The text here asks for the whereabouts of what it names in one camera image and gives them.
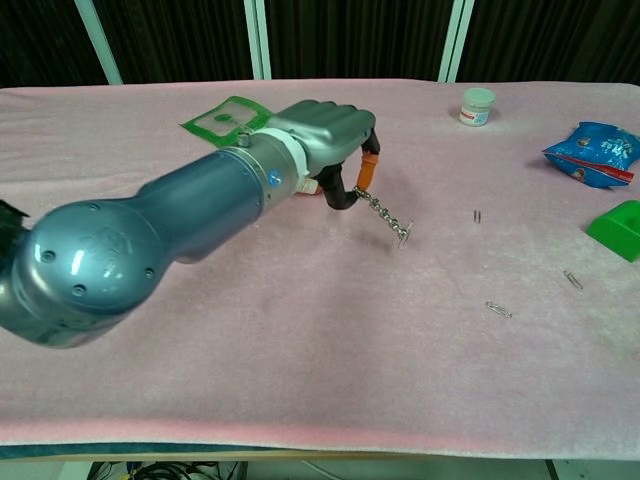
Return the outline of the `black grey left robot hand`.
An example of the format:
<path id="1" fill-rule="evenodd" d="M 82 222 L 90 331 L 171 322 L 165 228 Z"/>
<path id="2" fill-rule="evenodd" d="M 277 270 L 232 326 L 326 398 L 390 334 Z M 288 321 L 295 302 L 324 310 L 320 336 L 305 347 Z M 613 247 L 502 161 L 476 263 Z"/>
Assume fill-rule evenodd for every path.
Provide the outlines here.
<path id="1" fill-rule="evenodd" d="M 300 101 L 272 116 L 269 129 L 284 132 L 304 152 L 302 180 L 314 180 L 316 189 L 334 210 L 351 208 L 372 183 L 379 162 L 376 118 L 368 110 L 332 101 Z M 362 152 L 355 187 L 348 191 L 342 165 L 356 150 Z"/>

